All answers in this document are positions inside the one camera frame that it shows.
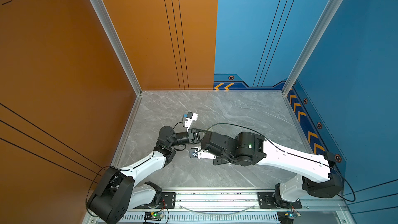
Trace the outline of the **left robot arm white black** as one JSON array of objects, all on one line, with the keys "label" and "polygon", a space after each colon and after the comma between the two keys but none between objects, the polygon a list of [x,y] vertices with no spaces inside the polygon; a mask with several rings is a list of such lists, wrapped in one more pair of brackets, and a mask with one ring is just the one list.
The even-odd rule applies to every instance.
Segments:
[{"label": "left robot arm white black", "polygon": [[138,184],[172,161],[176,154],[175,146],[198,144],[204,134],[204,130],[196,128],[176,133],[170,126],[162,127],[148,156],[121,169],[106,169],[96,189],[86,199],[87,212],[107,224],[116,224],[130,209],[141,205],[160,206],[161,187],[150,181],[142,186]]}]

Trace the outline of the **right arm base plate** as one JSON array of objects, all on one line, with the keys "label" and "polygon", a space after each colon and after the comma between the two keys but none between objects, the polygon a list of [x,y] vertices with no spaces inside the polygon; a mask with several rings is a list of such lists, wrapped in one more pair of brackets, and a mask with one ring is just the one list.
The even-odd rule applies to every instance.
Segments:
[{"label": "right arm base plate", "polygon": [[302,208],[300,200],[296,200],[293,203],[285,202],[282,200],[277,202],[275,200],[274,194],[275,194],[274,192],[265,192],[265,191],[257,193],[260,209],[272,209],[272,208],[301,209]]}]

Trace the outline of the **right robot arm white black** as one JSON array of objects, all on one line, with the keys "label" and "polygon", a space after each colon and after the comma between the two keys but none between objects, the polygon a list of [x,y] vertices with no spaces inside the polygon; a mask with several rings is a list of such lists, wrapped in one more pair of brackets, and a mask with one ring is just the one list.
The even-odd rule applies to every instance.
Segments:
[{"label": "right robot arm white black", "polygon": [[275,186],[278,207],[289,207],[301,197],[329,199],[340,196],[348,180],[335,167],[333,155],[305,153],[272,142],[261,133],[246,128],[235,138],[208,128],[201,139],[199,156],[214,165],[271,166],[295,173],[295,177]]}]

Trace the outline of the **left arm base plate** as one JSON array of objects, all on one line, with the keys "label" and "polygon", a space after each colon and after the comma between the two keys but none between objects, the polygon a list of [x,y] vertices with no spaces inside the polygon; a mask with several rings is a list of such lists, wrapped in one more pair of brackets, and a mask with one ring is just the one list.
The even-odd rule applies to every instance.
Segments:
[{"label": "left arm base plate", "polygon": [[176,203],[176,192],[163,192],[161,193],[160,201],[158,204],[143,204],[135,209],[161,209],[164,206],[167,209],[174,209]]}]

